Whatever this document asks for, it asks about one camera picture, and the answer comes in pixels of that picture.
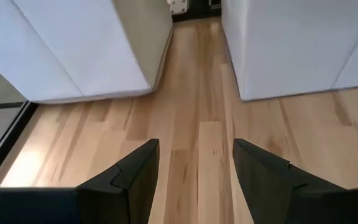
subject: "hardwood floorboard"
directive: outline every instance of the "hardwood floorboard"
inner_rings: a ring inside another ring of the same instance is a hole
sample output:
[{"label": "hardwood floorboard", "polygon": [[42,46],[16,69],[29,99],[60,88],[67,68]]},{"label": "hardwood floorboard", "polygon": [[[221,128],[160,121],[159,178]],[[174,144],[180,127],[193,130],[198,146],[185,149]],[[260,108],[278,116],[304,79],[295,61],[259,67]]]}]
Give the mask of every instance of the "hardwood floorboard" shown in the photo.
[{"label": "hardwood floorboard", "polygon": [[41,105],[30,124],[20,152],[1,168],[1,187],[75,186],[159,138],[153,224],[253,223],[234,168],[234,138],[358,187],[358,88],[241,102],[218,18],[175,24],[154,93]]}]

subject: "hallway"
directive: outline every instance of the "hallway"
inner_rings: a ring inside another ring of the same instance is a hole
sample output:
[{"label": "hallway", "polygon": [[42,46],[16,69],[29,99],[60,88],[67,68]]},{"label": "hallway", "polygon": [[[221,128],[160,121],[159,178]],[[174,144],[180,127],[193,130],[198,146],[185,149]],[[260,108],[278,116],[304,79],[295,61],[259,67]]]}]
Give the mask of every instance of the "hallway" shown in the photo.
[{"label": "hallway", "polygon": [[241,102],[219,19],[175,24],[152,94],[39,106],[0,186],[75,186],[159,138],[149,223],[253,223],[232,159],[233,139],[243,138],[358,187],[358,88]]}]

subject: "wooden floor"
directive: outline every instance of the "wooden floor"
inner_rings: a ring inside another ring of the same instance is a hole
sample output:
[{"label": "wooden floor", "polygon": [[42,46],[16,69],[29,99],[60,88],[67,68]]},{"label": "wooden floor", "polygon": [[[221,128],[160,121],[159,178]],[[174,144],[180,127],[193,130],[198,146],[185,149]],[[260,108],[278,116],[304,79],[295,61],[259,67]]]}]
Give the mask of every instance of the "wooden floor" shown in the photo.
[{"label": "wooden floor", "polygon": [[1,186],[75,186],[150,138],[161,150],[150,223],[252,223],[233,139],[358,187],[358,88],[240,102],[219,20],[176,24],[155,93],[40,106]]}]

